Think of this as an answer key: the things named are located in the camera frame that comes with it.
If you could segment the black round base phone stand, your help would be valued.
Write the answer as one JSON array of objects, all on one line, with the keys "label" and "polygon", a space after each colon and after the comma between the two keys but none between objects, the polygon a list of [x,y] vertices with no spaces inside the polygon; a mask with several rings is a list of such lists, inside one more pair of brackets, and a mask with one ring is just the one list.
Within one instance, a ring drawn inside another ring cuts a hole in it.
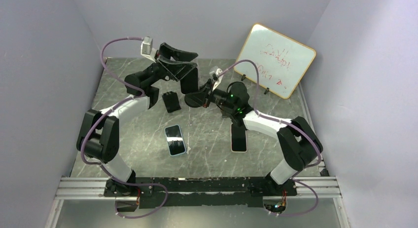
[{"label": "black round base phone stand", "polygon": [[191,108],[204,107],[206,105],[207,94],[204,92],[188,93],[184,96],[186,105]]}]

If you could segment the purple phone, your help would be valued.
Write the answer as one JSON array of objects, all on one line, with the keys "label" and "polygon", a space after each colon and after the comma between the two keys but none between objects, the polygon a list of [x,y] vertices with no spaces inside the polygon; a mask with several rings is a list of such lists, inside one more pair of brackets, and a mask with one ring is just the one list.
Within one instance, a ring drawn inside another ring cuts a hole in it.
[{"label": "purple phone", "polygon": [[181,81],[180,89],[182,94],[197,92],[199,90],[199,70],[194,68]]}]

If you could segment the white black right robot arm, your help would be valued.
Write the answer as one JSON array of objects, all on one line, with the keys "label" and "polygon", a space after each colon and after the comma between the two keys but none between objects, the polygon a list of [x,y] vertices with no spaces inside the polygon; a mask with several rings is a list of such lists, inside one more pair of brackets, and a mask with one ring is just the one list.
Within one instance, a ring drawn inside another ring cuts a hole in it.
[{"label": "white black right robot arm", "polygon": [[323,146],[305,118],[278,118],[257,111],[249,104],[247,87],[242,82],[233,82],[226,90],[216,89],[214,85],[214,80],[209,79],[198,91],[186,94],[186,104],[207,108],[214,103],[235,126],[278,140],[284,159],[268,174],[269,194],[279,195],[285,182],[310,167],[314,159],[321,159]]}]

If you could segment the white cased phone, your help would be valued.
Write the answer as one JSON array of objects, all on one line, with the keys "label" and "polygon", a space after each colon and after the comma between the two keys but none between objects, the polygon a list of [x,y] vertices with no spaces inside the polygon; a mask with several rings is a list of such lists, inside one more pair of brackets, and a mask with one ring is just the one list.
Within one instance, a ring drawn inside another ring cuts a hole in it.
[{"label": "white cased phone", "polygon": [[231,124],[231,151],[237,153],[247,152],[247,133],[243,126]]}]

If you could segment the blue cased phone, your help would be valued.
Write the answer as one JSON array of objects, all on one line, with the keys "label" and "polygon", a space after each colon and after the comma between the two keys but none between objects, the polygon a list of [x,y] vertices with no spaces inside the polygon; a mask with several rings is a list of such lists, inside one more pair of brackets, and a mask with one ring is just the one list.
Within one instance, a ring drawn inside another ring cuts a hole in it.
[{"label": "blue cased phone", "polygon": [[170,156],[185,154],[187,152],[187,147],[180,126],[169,126],[166,127],[164,131]]}]

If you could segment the yellow framed whiteboard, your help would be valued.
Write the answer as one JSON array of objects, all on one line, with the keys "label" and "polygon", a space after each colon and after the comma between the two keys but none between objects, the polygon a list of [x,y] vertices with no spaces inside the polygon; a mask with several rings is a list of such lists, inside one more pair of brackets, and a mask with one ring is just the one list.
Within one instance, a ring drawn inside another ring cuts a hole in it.
[{"label": "yellow framed whiteboard", "polygon": [[288,99],[309,66],[316,57],[316,51],[296,40],[261,24],[254,24],[238,55],[237,61],[251,60],[257,70],[248,62],[234,66],[235,72],[256,82],[277,96]]}]

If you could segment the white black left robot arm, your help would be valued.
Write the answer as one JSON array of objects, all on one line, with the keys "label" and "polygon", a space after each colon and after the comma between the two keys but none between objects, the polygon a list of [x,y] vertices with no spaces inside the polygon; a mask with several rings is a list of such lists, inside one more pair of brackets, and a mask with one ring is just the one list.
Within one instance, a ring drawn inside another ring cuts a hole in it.
[{"label": "white black left robot arm", "polygon": [[88,110],[76,142],[81,160],[99,166],[110,177],[111,193],[123,196],[137,195],[141,188],[152,188],[155,183],[137,185],[135,171],[119,154],[120,127],[157,103],[159,88],[154,87],[154,83],[160,80],[180,82],[181,92],[186,94],[197,90],[199,82],[194,62],[198,57],[196,52],[179,50],[165,42],[155,49],[150,41],[141,39],[140,54],[151,64],[124,79],[103,65],[109,75],[125,85],[128,96],[103,110]]}]

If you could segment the black folding phone stand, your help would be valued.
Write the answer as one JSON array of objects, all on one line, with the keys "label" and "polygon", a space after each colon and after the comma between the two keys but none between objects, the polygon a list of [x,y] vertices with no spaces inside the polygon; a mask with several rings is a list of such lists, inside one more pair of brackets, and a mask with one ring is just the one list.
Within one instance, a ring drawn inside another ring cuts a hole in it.
[{"label": "black folding phone stand", "polygon": [[167,113],[173,113],[181,109],[178,95],[176,92],[173,92],[173,91],[166,92],[162,95],[162,99],[166,107]]}]

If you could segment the aluminium rail frame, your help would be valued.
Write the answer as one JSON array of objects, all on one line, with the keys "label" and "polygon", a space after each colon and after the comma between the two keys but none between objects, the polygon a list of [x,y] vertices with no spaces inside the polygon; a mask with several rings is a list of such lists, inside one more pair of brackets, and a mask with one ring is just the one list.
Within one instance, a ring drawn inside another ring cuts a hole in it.
[{"label": "aluminium rail frame", "polygon": [[63,177],[46,222],[57,225],[66,200],[112,200],[121,212],[138,208],[246,205],[276,214],[273,201],[291,198],[333,200],[340,226],[350,226],[335,177],[298,177],[276,184],[269,177],[170,178],[138,177],[133,184],[111,178]]}]

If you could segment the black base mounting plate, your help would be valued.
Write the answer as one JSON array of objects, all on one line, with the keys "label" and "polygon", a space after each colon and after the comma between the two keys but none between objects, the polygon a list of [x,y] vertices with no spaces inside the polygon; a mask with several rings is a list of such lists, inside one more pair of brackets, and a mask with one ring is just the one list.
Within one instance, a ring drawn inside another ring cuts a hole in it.
[{"label": "black base mounting plate", "polygon": [[131,197],[140,208],[246,205],[263,207],[265,197],[296,196],[295,183],[277,185],[268,177],[137,177],[136,185],[108,179],[104,197]]}]

